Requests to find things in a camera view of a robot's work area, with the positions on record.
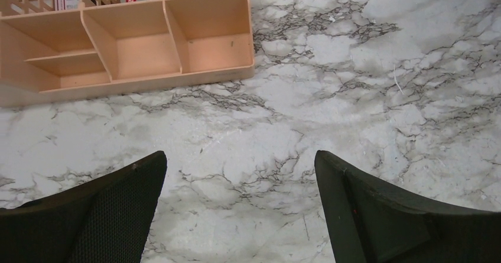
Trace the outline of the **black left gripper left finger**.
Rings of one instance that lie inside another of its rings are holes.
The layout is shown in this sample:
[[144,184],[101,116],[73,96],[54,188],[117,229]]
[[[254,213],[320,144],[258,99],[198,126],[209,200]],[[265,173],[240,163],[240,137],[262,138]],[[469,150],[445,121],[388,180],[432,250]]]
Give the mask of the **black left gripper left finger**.
[[1,209],[2,262],[140,262],[164,185],[162,151],[51,196]]

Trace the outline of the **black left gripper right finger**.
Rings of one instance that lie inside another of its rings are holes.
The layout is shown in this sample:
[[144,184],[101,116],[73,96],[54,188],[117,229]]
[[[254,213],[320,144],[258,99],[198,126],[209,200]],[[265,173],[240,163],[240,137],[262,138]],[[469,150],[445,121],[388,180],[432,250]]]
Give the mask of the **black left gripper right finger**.
[[336,262],[499,262],[500,213],[429,199],[318,151]]

